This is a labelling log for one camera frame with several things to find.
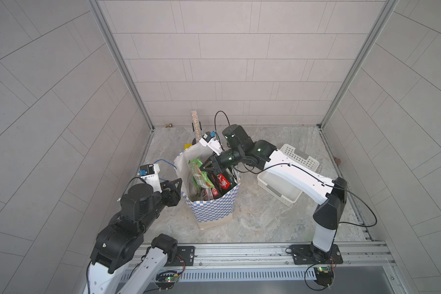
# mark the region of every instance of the black cable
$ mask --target black cable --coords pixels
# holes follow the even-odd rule
[[[299,168],[301,171],[303,171],[304,173],[307,173],[307,174],[310,175],[312,178],[316,179],[317,181],[319,181],[320,183],[322,183],[323,185],[325,185],[325,186],[327,186],[327,187],[335,188],[335,189],[338,189],[338,190],[343,190],[343,191],[346,191],[346,192],[350,193],[351,195],[353,195],[353,196],[355,196],[356,198],[358,198],[362,203],[364,203],[364,205],[365,205],[365,206],[369,209],[369,211],[372,213],[372,216],[374,216],[374,223],[371,224],[371,225],[369,225],[369,226],[365,226],[365,225],[361,225],[361,224],[357,224],[357,223],[352,223],[352,222],[347,222],[347,221],[341,221],[341,222],[339,222],[339,223],[352,224],[352,225],[355,225],[355,226],[358,226],[358,227],[363,227],[363,228],[370,228],[370,227],[373,227],[373,226],[377,225],[377,216],[376,216],[376,214],[374,213],[374,211],[369,207],[369,205],[367,205],[367,204],[366,204],[361,198],[359,198],[356,194],[354,194],[353,192],[351,192],[351,191],[349,191],[349,190],[344,189],[340,184],[335,183],[335,181],[332,181],[332,182],[335,184],[335,186],[331,186],[331,185],[325,184],[323,181],[319,180],[317,177],[313,176],[311,173],[307,172],[306,170],[304,170],[304,169],[302,169],[302,168],[300,168],[300,167],[298,167],[298,166],[295,166],[294,164],[290,164],[290,163],[278,163],[278,164],[272,165],[272,166],[270,166],[270,167],[267,167],[267,168],[265,168],[265,169],[259,171],[258,173],[255,173],[255,172],[253,172],[253,171],[251,171],[251,170],[248,170],[248,169],[247,169],[246,172],[239,171],[239,170],[236,169],[236,168],[235,168],[235,170],[236,170],[237,172],[239,172],[239,173],[247,173],[247,172],[251,172],[251,173],[254,173],[254,174],[259,174],[259,173],[262,173],[262,172],[264,172],[265,170],[267,170],[267,169],[269,169],[269,168],[272,168],[272,167],[275,167],[275,166],[280,166],[280,165],[285,165],[285,164],[287,164],[287,165],[289,165],[289,166],[293,166],[293,167],[295,167],[295,168]]]
[[[307,273],[307,271],[309,270],[309,268],[311,268],[311,267],[313,267],[313,266],[315,266],[315,265],[318,265],[318,264],[320,264],[320,263],[321,263],[321,262],[316,263],[316,264],[312,264],[310,267],[308,267],[308,268],[306,269],[306,273]],[[305,275],[305,274],[304,274],[304,282],[306,283],[306,286],[309,287],[309,289],[314,290],[314,291],[323,291],[323,290],[325,290],[326,288],[328,288],[328,286],[325,286],[325,287],[323,287],[323,288],[321,288],[321,289],[313,289],[311,286],[309,286],[309,285],[307,284],[307,280],[306,280],[306,275]]]
[[[352,222],[347,222],[347,221],[341,221],[341,222],[339,222],[339,223],[348,223],[348,224],[352,224],[352,225],[355,225],[355,226],[358,226],[358,227],[363,227],[363,228],[370,228],[370,227],[373,227],[373,226],[377,225],[377,217],[376,217],[376,214],[372,211],[372,209],[369,207],[369,205],[367,205],[367,204],[366,204],[361,198],[359,198],[359,197],[358,197],[356,194],[354,194],[353,192],[348,191],[348,190],[346,190],[346,189],[343,189],[343,187],[342,187],[341,185],[339,185],[339,184],[337,184],[337,183],[335,183],[335,182],[333,182],[333,183],[334,183],[335,185],[340,186],[341,188],[336,187],[336,186],[330,186],[330,185],[327,185],[327,184],[325,184],[325,186],[332,187],[332,188],[335,188],[335,189],[338,189],[338,190],[343,190],[343,191],[346,191],[346,192],[350,193],[351,195],[355,196],[355,197],[358,198],[362,203],[364,203],[364,205],[365,205],[365,206],[369,209],[369,211],[372,213],[372,216],[374,216],[374,223],[371,224],[371,225],[369,225],[369,226],[365,226],[365,225],[357,224],[357,223],[352,223]]]
[[[131,184],[131,182],[132,182],[133,179],[139,179],[139,180],[143,181],[144,184],[147,184],[147,182],[146,182],[144,179],[141,179],[141,178],[139,178],[138,176],[136,176],[136,177],[134,177],[134,178],[132,178],[132,179],[129,180],[129,183],[127,183],[126,187],[124,188],[123,195],[126,193],[127,187],[129,187],[129,185]]]
[[[86,267],[86,286],[88,289],[88,294],[90,294],[90,279],[88,279],[88,271],[90,270],[90,264],[92,264],[91,261],[88,263],[88,266]]]
[[[230,126],[229,117],[225,114],[225,112],[223,112],[222,110],[219,110],[218,112],[216,112],[216,115],[214,115],[214,130],[215,130],[216,132],[217,132],[216,117],[217,117],[217,114],[218,114],[219,112],[222,112],[222,113],[225,115],[225,118],[227,119],[227,123],[228,123],[229,126]]]

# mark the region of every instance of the wire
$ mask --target wire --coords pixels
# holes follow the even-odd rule
[[[86,286],[88,289],[88,294],[90,294],[90,279],[88,279],[88,271],[90,270],[90,264],[92,264],[91,261],[88,263],[88,266],[86,267]]]
[[[372,211],[372,209],[369,207],[369,205],[367,205],[367,204],[366,204],[361,198],[359,198],[359,197],[358,197],[356,194],[354,194],[353,192],[348,191],[348,190],[346,190],[346,189],[343,189],[343,187],[342,187],[340,184],[337,184],[337,183],[335,183],[335,182],[333,182],[333,183],[334,183],[335,185],[340,186],[341,188],[339,188],[339,187],[337,187],[337,186],[330,186],[330,185],[327,185],[327,184],[325,184],[325,186],[332,187],[332,188],[336,188],[336,189],[338,189],[338,190],[343,190],[343,191],[346,191],[346,192],[350,193],[351,195],[355,196],[355,197],[358,198],[362,203],[364,203],[364,205],[365,205],[365,206],[369,209],[369,211],[372,213],[372,216],[374,216],[374,223],[371,224],[371,225],[369,225],[369,226],[365,226],[365,225],[357,224],[357,223],[352,223],[352,222],[347,222],[347,221],[341,221],[341,222],[339,222],[339,223],[352,224],[352,225],[354,225],[354,226],[363,227],[363,228],[370,228],[370,227],[373,227],[373,226],[377,225],[377,217],[376,217],[376,214],[374,213],[374,211]]]
[[[123,191],[123,196],[124,196],[124,194],[126,193],[127,187],[129,187],[129,185],[131,184],[131,182],[132,182],[133,179],[139,179],[139,180],[143,181],[144,184],[147,184],[147,182],[146,182],[144,179],[139,178],[138,176],[136,176],[136,177],[130,179],[130,180],[129,180],[129,183],[127,183],[127,185],[126,185],[126,187],[124,188],[124,191]]]
[[[156,160],[156,161],[154,162],[154,164],[157,163],[157,162],[159,162],[159,161],[164,161],[164,162],[168,163],[169,165],[171,165],[172,167],[174,167],[174,168],[176,169],[176,166],[175,166],[173,163],[168,162],[168,161],[166,161],[166,160],[164,160],[164,159]]]
[[[269,168],[273,168],[273,167],[275,167],[275,166],[280,166],[280,165],[285,165],[285,164],[287,164],[288,166],[293,166],[293,167],[295,167],[295,168],[299,168],[301,171],[303,171],[304,173],[307,173],[307,174],[310,175],[312,178],[316,179],[317,181],[319,181],[320,183],[322,183],[322,184],[325,185],[325,186],[328,186],[328,187],[331,187],[331,188],[335,188],[335,189],[338,189],[338,190],[343,190],[343,191],[346,191],[346,192],[350,193],[351,195],[353,195],[353,196],[355,196],[356,198],[358,198],[362,203],[364,203],[364,205],[365,205],[365,206],[369,209],[369,211],[372,213],[372,216],[374,216],[374,223],[371,224],[371,225],[369,225],[369,226],[361,225],[361,224],[357,224],[357,223],[352,223],[352,222],[347,222],[347,221],[341,221],[341,222],[339,222],[339,223],[352,224],[352,225],[354,225],[354,226],[363,227],[363,228],[370,228],[370,227],[373,227],[373,226],[377,225],[377,216],[376,216],[376,214],[374,213],[374,211],[369,207],[369,205],[367,205],[367,204],[364,202],[364,200],[362,200],[361,198],[359,198],[356,194],[354,194],[353,192],[351,192],[351,191],[349,191],[349,190],[344,189],[340,184],[336,183],[335,181],[332,181],[332,182],[335,184],[335,186],[331,186],[331,185],[325,184],[323,181],[319,180],[317,177],[315,177],[315,176],[312,175],[311,173],[307,172],[306,170],[304,170],[304,169],[302,169],[302,168],[300,168],[300,167],[298,167],[298,166],[295,166],[294,164],[290,164],[290,163],[278,163],[278,164],[272,165],[272,166],[270,166],[270,167],[267,167],[267,168],[265,168],[265,169],[259,171],[258,173],[253,172],[253,171],[252,171],[253,169],[252,169],[252,170],[247,170],[246,172],[244,172],[244,171],[239,171],[239,170],[236,169],[236,168],[234,168],[234,169],[235,169],[237,172],[239,172],[239,173],[247,173],[247,172],[251,172],[251,173],[254,173],[254,174],[259,174],[259,173],[262,173],[262,172],[264,172],[265,170],[267,170],[267,169],[269,169]]]
[[[216,112],[216,115],[214,115],[214,130],[215,130],[216,132],[217,132],[216,117],[217,117],[217,114],[218,114],[219,112],[222,112],[222,113],[225,115],[225,118],[227,119],[227,123],[228,123],[229,126],[230,126],[229,117],[225,114],[225,112],[223,112],[222,110],[219,110],[218,112]]]

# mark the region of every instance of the snack package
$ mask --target snack package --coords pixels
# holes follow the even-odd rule
[[[196,181],[196,184],[202,188],[211,189],[214,188],[211,180],[207,176],[207,172],[202,172],[199,167],[203,165],[203,162],[199,159],[192,159],[189,161],[188,166],[191,172],[193,173],[193,179]]]

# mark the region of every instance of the marble floor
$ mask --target marble floor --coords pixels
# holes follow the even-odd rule
[[[220,133],[224,128],[225,126],[219,126],[218,132]],[[211,129],[214,128],[203,127],[203,131]],[[317,127],[246,126],[244,129],[253,141],[264,139],[278,148],[283,144],[296,147],[320,162],[317,173],[330,178],[337,177]],[[191,128],[156,128],[144,163],[158,159],[173,162],[183,150],[184,144],[191,143],[193,138],[194,133]],[[173,167],[164,162],[159,162],[159,165],[161,178],[170,180],[176,178]],[[260,188],[255,174],[242,173],[233,221],[200,230],[194,215],[182,198],[176,207],[165,208],[162,211],[160,217],[145,234],[144,243],[150,243],[160,233],[176,238],[179,243],[311,241],[315,231],[312,214],[316,206],[310,197],[302,193],[297,202],[289,208]],[[351,205],[345,207],[341,220],[356,221]],[[365,237],[359,227],[341,224],[335,240],[365,241]]]

